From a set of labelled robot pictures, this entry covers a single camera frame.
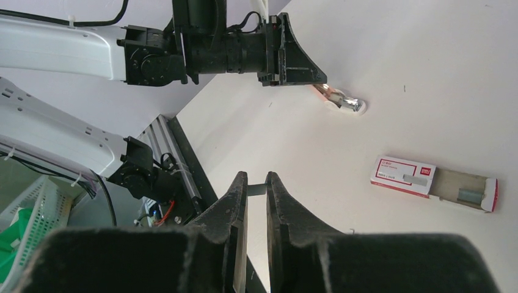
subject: staple box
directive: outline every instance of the staple box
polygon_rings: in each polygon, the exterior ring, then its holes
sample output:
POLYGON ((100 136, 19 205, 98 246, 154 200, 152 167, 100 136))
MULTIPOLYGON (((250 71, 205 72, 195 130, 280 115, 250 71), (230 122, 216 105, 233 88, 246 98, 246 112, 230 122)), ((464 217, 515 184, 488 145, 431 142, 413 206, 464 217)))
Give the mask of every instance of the staple box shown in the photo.
POLYGON ((376 159, 371 183, 483 212, 493 212, 498 200, 498 180, 495 178, 388 156, 376 159))

